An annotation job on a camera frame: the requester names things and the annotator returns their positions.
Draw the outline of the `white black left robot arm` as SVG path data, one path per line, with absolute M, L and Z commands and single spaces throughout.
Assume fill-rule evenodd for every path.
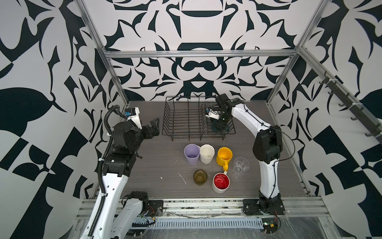
M 109 142 L 98 159 L 97 177 L 99 193 L 82 239 L 123 239 L 139 215 L 147 212 L 148 195 L 133 191 L 127 196 L 122 211 L 117 206 L 137 158 L 141 143 L 160 134 L 159 118 L 142 125 L 138 107 L 126 108 L 122 113 L 118 105 L 106 113 L 103 123 Z

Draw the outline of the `green mug cream inside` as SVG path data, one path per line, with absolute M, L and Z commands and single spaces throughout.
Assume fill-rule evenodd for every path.
M 227 133 L 230 131 L 228 121 L 213 120 L 211 123 L 211 129 L 215 133 Z

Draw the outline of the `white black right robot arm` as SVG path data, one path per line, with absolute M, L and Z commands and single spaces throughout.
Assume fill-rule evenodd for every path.
M 254 114 L 239 98 L 229 99 L 226 94 L 216 97 L 217 110 L 211 109 L 206 115 L 214 119 L 218 130 L 226 128 L 231 118 L 239 120 L 255 137 L 253 154 L 260 164 L 261 185 L 259 199 L 243 201 L 243 213 L 281 214 L 283 202 L 278 186 L 278 165 L 282 160 L 282 130 L 278 125 L 271 125 Z

